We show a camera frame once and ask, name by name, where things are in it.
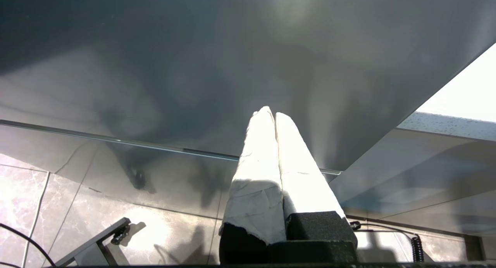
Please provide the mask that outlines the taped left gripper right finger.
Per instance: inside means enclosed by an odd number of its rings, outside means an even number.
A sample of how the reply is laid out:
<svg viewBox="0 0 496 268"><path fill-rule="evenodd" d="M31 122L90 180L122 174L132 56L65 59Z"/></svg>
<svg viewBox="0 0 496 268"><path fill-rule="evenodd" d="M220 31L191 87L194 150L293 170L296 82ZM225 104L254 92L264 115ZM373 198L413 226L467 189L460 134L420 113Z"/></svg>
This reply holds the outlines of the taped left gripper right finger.
<svg viewBox="0 0 496 268"><path fill-rule="evenodd" d="M355 233L295 122L277 113L275 130L289 241L350 242Z"/></svg>

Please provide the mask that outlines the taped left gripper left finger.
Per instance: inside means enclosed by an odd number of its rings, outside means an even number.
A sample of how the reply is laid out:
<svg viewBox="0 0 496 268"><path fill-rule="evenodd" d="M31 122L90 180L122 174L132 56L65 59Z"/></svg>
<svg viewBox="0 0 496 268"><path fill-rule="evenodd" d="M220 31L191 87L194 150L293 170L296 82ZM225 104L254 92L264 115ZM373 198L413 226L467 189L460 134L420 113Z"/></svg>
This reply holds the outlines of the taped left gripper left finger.
<svg viewBox="0 0 496 268"><path fill-rule="evenodd" d="M275 120L268 106L251 116L219 229L222 263L267 263L286 241Z"/></svg>

